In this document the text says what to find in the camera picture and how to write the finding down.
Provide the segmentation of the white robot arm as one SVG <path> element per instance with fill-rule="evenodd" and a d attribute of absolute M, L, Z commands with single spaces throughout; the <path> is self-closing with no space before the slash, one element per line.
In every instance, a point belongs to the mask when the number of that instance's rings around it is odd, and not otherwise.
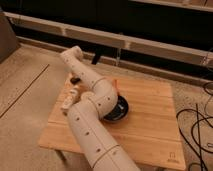
<path fill-rule="evenodd" d="M 112 83 L 86 66 L 83 52 L 74 46 L 60 54 L 63 62 L 93 92 L 68 108 L 70 129 L 93 171 L 140 171 L 100 120 L 117 104 L 118 95 Z"/>

